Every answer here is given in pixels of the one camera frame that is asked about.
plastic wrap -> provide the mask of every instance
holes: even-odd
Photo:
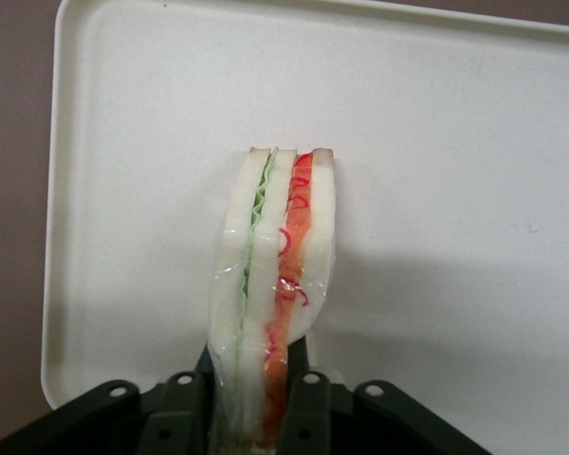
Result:
[[[211,286],[212,453],[275,447],[287,346],[324,303],[334,227],[331,150],[251,149],[231,193]]]

plastic tray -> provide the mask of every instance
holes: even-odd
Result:
[[[66,0],[42,378],[192,368],[250,146],[335,150],[318,363],[569,453],[569,27],[374,2]]]

